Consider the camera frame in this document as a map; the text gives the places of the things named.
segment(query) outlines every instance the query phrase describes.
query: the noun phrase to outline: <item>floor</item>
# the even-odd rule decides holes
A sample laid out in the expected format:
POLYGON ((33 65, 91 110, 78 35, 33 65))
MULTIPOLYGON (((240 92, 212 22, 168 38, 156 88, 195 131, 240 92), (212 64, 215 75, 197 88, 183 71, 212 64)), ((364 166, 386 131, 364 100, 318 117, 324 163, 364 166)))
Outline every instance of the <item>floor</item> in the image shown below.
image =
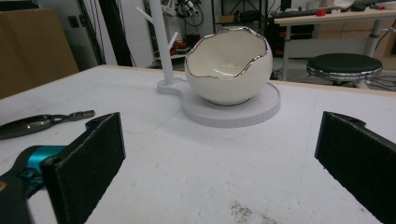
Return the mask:
MULTIPOLYGON (((305 70, 306 62, 306 59, 289 59, 288 81, 332 85, 331 81, 309 76, 305 70)), ((176 71, 184 71, 184 58, 172 60, 172 64, 176 71)), ((274 58, 272 79, 281 79, 281 75, 282 59, 274 58)), ((396 91, 396 70, 384 70, 380 76, 366 81, 366 84, 372 90, 396 91)), ((352 83, 347 83, 344 87, 354 88, 352 83)))

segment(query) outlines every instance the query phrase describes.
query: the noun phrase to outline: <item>white table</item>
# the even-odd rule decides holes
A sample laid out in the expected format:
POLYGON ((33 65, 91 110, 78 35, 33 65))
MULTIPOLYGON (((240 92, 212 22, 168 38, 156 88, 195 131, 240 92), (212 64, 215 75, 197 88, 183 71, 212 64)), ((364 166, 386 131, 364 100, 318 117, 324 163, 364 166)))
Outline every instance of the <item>white table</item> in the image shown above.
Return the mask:
MULTIPOLYGON (((0 123, 120 112, 126 160, 88 223, 379 223, 314 152, 324 110, 396 142, 396 93, 273 82, 282 97, 274 117, 217 129, 187 119, 179 98, 157 93, 162 79, 161 70, 95 67, 0 100, 0 123)), ((86 121, 0 141, 0 174, 29 146, 68 145, 86 121)), ((36 223, 56 222, 45 190, 29 204, 36 223)))
POLYGON ((304 16, 292 17, 284 19, 274 19, 274 24, 286 26, 285 47, 283 53, 282 80, 288 79, 288 63, 289 63, 289 47, 290 47, 290 31, 292 25, 321 24, 330 22, 345 21, 375 21, 372 32, 367 38, 364 48, 364 55, 373 57, 376 43, 379 38, 381 21, 385 19, 396 18, 396 10, 376 10, 366 8, 363 12, 348 11, 343 13, 326 14, 322 17, 304 16))

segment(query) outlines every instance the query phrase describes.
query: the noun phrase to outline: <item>black stool seat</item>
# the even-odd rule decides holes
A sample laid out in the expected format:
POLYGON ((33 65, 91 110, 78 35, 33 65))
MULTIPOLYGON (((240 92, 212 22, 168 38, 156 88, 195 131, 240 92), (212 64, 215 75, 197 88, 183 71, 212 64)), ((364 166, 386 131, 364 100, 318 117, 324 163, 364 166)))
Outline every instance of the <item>black stool seat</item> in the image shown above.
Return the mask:
POLYGON ((378 76, 382 71, 382 63, 360 54, 331 53, 310 59, 306 71, 332 81, 354 81, 378 76))

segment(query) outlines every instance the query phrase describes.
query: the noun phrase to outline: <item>white stand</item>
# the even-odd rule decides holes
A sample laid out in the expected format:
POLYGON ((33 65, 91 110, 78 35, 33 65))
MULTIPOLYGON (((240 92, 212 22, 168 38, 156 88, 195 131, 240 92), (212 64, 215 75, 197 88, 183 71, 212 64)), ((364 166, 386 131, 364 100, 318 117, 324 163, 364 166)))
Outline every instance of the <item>white stand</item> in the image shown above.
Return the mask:
POLYGON ((190 84, 175 78, 173 85, 161 81, 157 85, 161 94, 181 98, 181 106, 187 118, 214 128, 240 128, 264 122, 280 109, 280 94, 277 88, 267 83, 261 91, 240 105, 214 105, 196 94, 190 84))
POLYGON ((191 120, 215 128, 239 128, 255 125, 270 119, 280 109, 280 94, 277 88, 267 83, 260 92, 240 105, 214 105, 196 94, 190 84, 183 79, 174 78, 169 46, 167 43, 161 3, 149 0, 152 18, 143 10, 137 10, 154 24, 163 65, 164 80, 159 82, 158 92, 181 98, 184 114, 191 120))

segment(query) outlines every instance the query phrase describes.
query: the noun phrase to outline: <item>cable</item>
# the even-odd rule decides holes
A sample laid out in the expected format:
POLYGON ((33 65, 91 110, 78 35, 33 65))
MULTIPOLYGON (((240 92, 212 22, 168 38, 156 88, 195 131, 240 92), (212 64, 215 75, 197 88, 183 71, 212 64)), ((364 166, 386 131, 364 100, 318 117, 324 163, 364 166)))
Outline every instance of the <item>cable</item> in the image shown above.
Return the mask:
POLYGON ((272 9, 272 7, 275 5, 275 1, 276 1, 276 0, 273 1, 273 4, 272 4, 272 5, 270 6, 270 8, 268 9, 267 15, 269 15, 269 14, 271 13, 271 9, 272 9))
POLYGON ((379 85, 383 85, 383 86, 385 86, 385 87, 396 87, 396 85, 393 83, 393 85, 387 85, 387 84, 384 84, 384 83, 381 83, 380 81, 386 81, 386 80, 381 80, 381 79, 379 79, 379 81, 376 81, 375 79, 370 79, 370 81, 371 82, 375 82, 376 84, 379 84, 379 85))
POLYGON ((94 31, 94 33, 96 35, 96 19, 95 19, 95 15, 94 15, 94 12, 93 12, 92 1, 90 1, 90 4, 91 4, 91 13, 92 13, 92 17, 93 17, 93 31, 94 31))
POLYGON ((347 23, 344 22, 343 27, 341 27, 341 30, 340 30, 340 38, 342 38, 342 36, 343 36, 343 32, 344 32, 344 29, 346 28, 346 25, 347 25, 347 23))
MULTIPOLYGON (((393 24, 392 24, 390 27, 393 27, 393 26, 395 25, 395 23, 396 23, 396 20, 393 22, 393 24)), ((379 46, 379 44, 381 43, 382 39, 383 39, 388 33, 389 33, 389 30, 387 30, 387 31, 385 32, 385 34, 381 36, 381 38, 378 40, 378 43, 376 43, 375 49, 378 48, 378 46, 379 46)))
POLYGON ((394 76, 380 76, 380 77, 376 77, 376 78, 382 79, 382 80, 385 80, 385 81, 389 81, 389 82, 394 82, 394 83, 396 83, 396 77, 394 77, 394 76), (391 78, 395 78, 395 80, 394 80, 394 81, 386 80, 386 79, 383 79, 383 78, 381 78, 381 77, 391 77, 391 78))
POLYGON ((286 4, 286 2, 283 2, 283 4, 282 4, 282 1, 280 1, 280 6, 276 8, 276 11, 278 11, 278 10, 279 10, 281 7, 283 7, 283 5, 285 5, 285 4, 286 4))
MULTIPOLYGON (((121 18, 121 25, 122 25, 122 30, 123 30, 123 34, 126 40, 126 33, 125 33, 125 22, 124 22, 124 17, 123 17, 123 10, 122 10, 122 3, 120 0, 117 0, 117 8, 119 10, 120 13, 120 18, 121 18)), ((132 52, 129 50, 129 56, 132 59, 132 63, 134 66, 136 66, 136 62, 134 61, 134 56, 132 55, 132 52)))
POLYGON ((201 12, 201 21, 198 23, 198 24, 195 24, 195 15, 194 14, 192 14, 192 23, 193 24, 191 24, 191 23, 189 23, 189 22, 187 22, 186 21, 186 18, 183 18, 183 21, 185 22, 185 23, 187 23, 189 26, 192 26, 192 27, 198 27, 198 26, 200 26, 200 25, 202 25, 203 23, 204 23, 204 13, 203 13, 203 11, 202 11, 202 9, 201 9, 201 7, 199 6, 199 5, 196 5, 196 6, 198 6, 198 9, 200 10, 200 12, 201 12))
POLYGON ((271 80, 279 80, 279 76, 282 75, 282 68, 279 68, 277 70, 273 70, 270 76, 271 80))
POLYGON ((388 89, 388 88, 386 88, 386 87, 382 87, 382 86, 378 86, 378 85, 373 85, 373 84, 368 84, 368 86, 371 86, 371 87, 378 87, 378 88, 381 88, 381 89, 386 90, 386 91, 394 91, 394 90, 388 89))
POLYGON ((184 36, 187 37, 187 23, 184 21, 184 36))
POLYGON ((103 53, 103 59, 106 61, 106 55, 105 55, 105 47, 103 44, 103 37, 102 37, 102 28, 100 26, 100 22, 99 22, 99 13, 98 13, 98 7, 96 5, 96 1, 93 0, 94 4, 95 4, 95 11, 96 11, 96 18, 93 18, 94 20, 98 21, 98 28, 99 28, 99 37, 100 37, 100 43, 101 43, 101 51, 103 53))

